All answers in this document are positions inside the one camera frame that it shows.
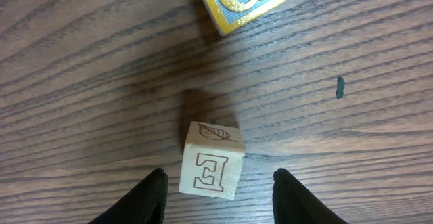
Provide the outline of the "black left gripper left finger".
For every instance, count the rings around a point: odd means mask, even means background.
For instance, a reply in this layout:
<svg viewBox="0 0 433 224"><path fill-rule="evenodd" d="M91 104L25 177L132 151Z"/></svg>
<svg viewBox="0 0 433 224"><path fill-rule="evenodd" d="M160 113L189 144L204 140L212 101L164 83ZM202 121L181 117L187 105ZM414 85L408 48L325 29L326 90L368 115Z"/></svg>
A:
<svg viewBox="0 0 433 224"><path fill-rule="evenodd" d="M168 175L156 168L89 224L163 224L167 198Z"/></svg>

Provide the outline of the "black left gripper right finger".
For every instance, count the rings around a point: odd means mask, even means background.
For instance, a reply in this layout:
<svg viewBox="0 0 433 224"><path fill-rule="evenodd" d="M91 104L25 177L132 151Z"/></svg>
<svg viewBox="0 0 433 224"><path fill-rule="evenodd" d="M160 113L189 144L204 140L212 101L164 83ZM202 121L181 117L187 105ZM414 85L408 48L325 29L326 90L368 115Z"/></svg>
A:
<svg viewBox="0 0 433 224"><path fill-rule="evenodd" d="M273 173L273 216L275 224L347 224L316 198L288 170Z"/></svg>

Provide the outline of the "wooden block with E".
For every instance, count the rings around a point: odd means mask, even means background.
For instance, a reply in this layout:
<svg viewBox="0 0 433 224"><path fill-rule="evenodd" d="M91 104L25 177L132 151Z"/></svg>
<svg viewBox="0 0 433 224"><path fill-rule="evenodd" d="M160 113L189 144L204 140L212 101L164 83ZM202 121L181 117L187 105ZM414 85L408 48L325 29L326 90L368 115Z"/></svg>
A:
<svg viewBox="0 0 433 224"><path fill-rule="evenodd" d="M233 200L245 154L238 128L191 122L184 145L179 191Z"/></svg>

